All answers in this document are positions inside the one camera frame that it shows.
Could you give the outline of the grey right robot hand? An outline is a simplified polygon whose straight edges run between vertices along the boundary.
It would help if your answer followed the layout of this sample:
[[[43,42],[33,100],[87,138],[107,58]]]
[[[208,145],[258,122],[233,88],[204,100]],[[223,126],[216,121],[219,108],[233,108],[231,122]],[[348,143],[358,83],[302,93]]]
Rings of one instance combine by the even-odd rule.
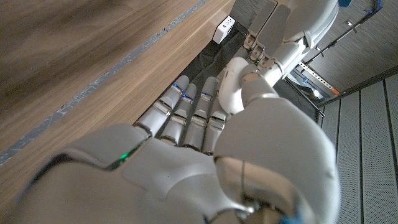
[[[2,223],[334,223],[333,143],[273,89],[243,78],[244,109],[212,155],[115,124],[66,145],[26,183]]]

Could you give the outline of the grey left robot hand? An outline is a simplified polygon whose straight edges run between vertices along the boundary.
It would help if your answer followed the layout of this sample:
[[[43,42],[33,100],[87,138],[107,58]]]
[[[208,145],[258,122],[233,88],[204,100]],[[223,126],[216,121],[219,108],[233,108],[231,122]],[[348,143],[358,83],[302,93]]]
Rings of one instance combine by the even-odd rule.
[[[243,47],[270,86],[286,77],[321,41],[339,10],[337,0],[267,1]]]

